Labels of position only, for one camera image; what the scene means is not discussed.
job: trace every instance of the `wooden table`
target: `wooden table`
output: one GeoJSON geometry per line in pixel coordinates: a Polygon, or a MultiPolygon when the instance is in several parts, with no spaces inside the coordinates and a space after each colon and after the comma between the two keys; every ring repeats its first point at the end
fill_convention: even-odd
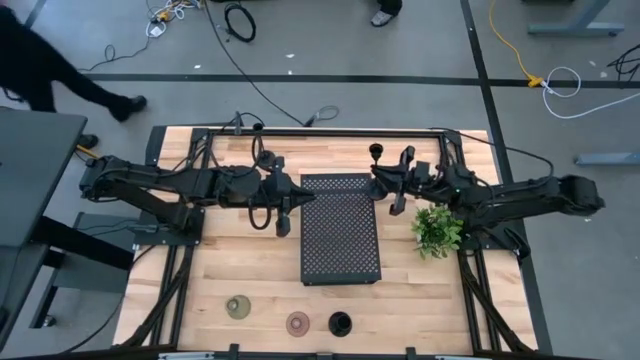
{"type": "MultiPolygon", "coordinates": [[[[159,166],[174,167],[187,154],[192,128],[166,130],[159,166]]],[[[468,131],[487,139],[484,131],[468,131]]],[[[214,152],[221,164],[250,165],[251,137],[219,136],[214,152]]],[[[300,174],[368,173],[368,147],[384,146],[380,164],[397,164],[407,146],[416,148],[416,160],[438,162],[437,141],[420,138],[366,138],[264,136],[265,148],[286,159],[285,172],[299,183],[300,174]]],[[[488,145],[463,139],[466,164],[489,183],[498,181],[488,145]]],[[[160,195],[167,201],[171,194],[160,195]]],[[[410,223],[417,207],[426,202],[407,198],[406,211],[388,214],[393,194],[376,202],[382,280],[374,285],[305,287],[300,282],[300,211],[291,215],[291,233],[277,238],[272,225],[254,230],[247,210],[208,208],[202,243],[196,248],[182,321],[179,349],[226,351],[231,343],[241,351],[333,352],[403,354],[470,354],[471,343],[457,259],[423,261],[413,251],[410,223]],[[234,295],[250,298],[252,310],[243,320],[230,318],[225,302],[234,295]],[[311,329],[301,338],[290,336],[287,316],[303,311],[311,329]],[[328,330],[329,316],[345,311],[353,331],[344,338],[328,330]]],[[[264,220],[256,212],[258,223],[264,220]]],[[[158,247],[131,271],[114,343],[128,338],[157,300],[166,258],[158,247]]],[[[485,251],[493,301],[513,330],[536,347],[529,308],[516,258],[508,251],[485,251]]],[[[476,301],[483,346],[488,348],[484,313],[476,301]]],[[[168,322],[171,316],[165,316],[168,322]]],[[[165,326],[163,339],[168,338],[165,326]]]]}

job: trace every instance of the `person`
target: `person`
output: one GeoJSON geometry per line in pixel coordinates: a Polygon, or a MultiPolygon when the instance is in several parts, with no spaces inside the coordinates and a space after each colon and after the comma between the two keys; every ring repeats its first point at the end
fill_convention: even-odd
{"type": "Polygon", "coordinates": [[[371,25],[375,27],[387,25],[402,9],[402,0],[378,0],[378,4],[380,10],[371,19],[371,25]]]}
{"type": "MultiPolygon", "coordinates": [[[[128,98],[111,93],[79,73],[51,44],[20,23],[0,0],[0,87],[5,95],[26,101],[33,111],[56,112],[54,80],[83,99],[106,107],[119,122],[147,105],[144,96],[128,98]],[[19,99],[9,96],[9,91],[19,99]]],[[[87,149],[97,144],[95,135],[82,135],[78,141],[87,149]]]]}

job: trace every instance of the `floor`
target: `floor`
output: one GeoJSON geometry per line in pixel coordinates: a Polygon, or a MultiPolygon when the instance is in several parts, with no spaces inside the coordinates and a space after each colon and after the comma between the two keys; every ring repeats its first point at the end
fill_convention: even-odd
{"type": "MultiPolygon", "coordinates": [[[[606,64],[635,46],[640,34],[637,1],[612,2],[598,17],[625,23],[626,31],[616,38],[549,38],[526,33],[527,23],[568,19],[589,2],[578,0],[569,5],[498,0],[495,24],[519,48],[530,72],[546,76],[557,66],[569,66],[585,80],[611,82],[616,74],[606,64]]],[[[118,55],[126,55],[145,43],[147,7],[143,0],[8,3],[78,67],[103,60],[108,44],[113,44],[118,55]]],[[[478,86],[460,2],[405,0],[400,17],[380,29],[368,24],[376,11],[373,0],[255,0],[243,4],[256,19],[258,35],[251,44],[231,39],[226,43],[230,53],[248,74],[283,75],[258,86],[301,119],[306,120],[322,106],[337,105],[340,116],[319,126],[446,126],[493,130],[495,135],[496,124],[492,123],[491,128],[486,96],[478,86]],[[321,82],[304,82],[297,75],[327,76],[310,79],[321,82]],[[467,80],[436,85],[432,84],[433,78],[467,80]]],[[[491,32],[489,4],[489,0],[470,1],[488,77],[522,79],[511,50],[491,32]]],[[[224,6],[212,3],[211,8],[215,20],[223,23],[224,6]]],[[[234,24],[243,21],[235,15],[231,20],[234,24]]],[[[238,28],[248,31],[245,25],[238,28]]],[[[170,23],[167,32],[152,40],[146,51],[132,59],[103,65],[93,74],[111,91],[144,94],[149,99],[147,111],[119,124],[106,110],[56,84],[58,110],[89,118],[87,132],[101,137],[97,148],[100,154],[139,162],[152,126],[226,121],[236,110],[259,114],[269,126],[295,125],[250,85],[238,81],[237,71],[217,44],[206,14],[201,11],[187,10],[185,19],[170,23]],[[127,78],[128,74],[143,75],[132,79],[127,78]]],[[[638,91],[609,87],[585,89],[570,100],[554,98],[550,105],[558,113],[575,114],[638,91]]],[[[494,86],[491,90],[507,145],[549,158],[558,176],[574,173],[595,180],[607,202],[606,209],[589,219],[547,215],[525,222],[554,353],[636,358],[640,333],[640,243],[632,224],[640,210],[638,196],[634,195],[640,170],[580,168],[573,164],[573,158],[578,153],[637,151],[634,144],[635,131],[640,131],[636,121],[640,100],[580,119],[560,120],[544,108],[540,89],[494,86]]],[[[0,105],[24,108],[4,98],[0,105]]],[[[516,180],[544,176],[547,171],[544,164],[518,154],[510,154],[509,161],[516,180]]],[[[80,199],[77,183],[82,171],[79,160],[69,164],[47,215],[70,224],[80,211],[136,214],[125,204],[92,204],[80,199]]],[[[29,330],[26,324],[49,275],[44,270],[40,274],[0,357],[49,354],[74,345],[104,322],[120,298],[120,294],[60,291],[51,311],[58,325],[29,330]]],[[[107,347],[114,328],[115,323],[111,322],[83,349],[107,347]]]]}

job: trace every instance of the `black shoe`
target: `black shoe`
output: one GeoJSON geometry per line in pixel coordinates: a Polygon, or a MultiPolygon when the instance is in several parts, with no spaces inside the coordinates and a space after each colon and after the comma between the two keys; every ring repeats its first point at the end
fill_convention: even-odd
{"type": "Polygon", "coordinates": [[[93,149],[94,147],[96,147],[96,145],[98,145],[99,141],[100,139],[98,139],[98,137],[93,134],[80,135],[80,139],[78,139],[77,144],[85,149],[93,149]]]}
{"type": "Polygon", "coordinates": [[[119,105],[109,109],[111,116],[120,122],[127,121],[131,114],[140,112],[147,107],[147,98],[144,96],[136,96],[131,99],[127,99],[127,104],[119,105]]]}

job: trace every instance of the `black perforated tray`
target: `black perforated tray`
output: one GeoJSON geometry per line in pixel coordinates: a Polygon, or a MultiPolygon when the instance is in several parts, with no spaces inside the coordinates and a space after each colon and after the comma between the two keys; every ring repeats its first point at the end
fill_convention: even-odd
{"type": "Polygon", "coordinates": [[[302,206],[300,279],[304,285],[372,284],[381,279],[369,174],[302,175],[316,200],[302,206]]]}

